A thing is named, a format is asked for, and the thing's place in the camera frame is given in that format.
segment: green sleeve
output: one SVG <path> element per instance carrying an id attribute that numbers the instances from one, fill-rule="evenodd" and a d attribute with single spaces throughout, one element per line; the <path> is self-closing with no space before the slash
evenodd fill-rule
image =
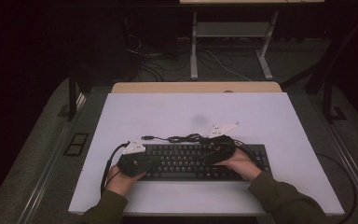
<path id="1" fill-rule="evenodd" d="M 117 224 L 121 223 L 121 216 L 128 201 L 123 196 L 106 190 L 100 201 L 87 210 L 77 223 L 89 224 Z"/>
<path id="2" fill-rule="evenodd" d="M 264 210 L 273 215 L 277 224 L 332 223 L 321 206 L 311 197 L 287 183 L 278 182 L 267 173 L 261 173 L 249 187 Z"/>

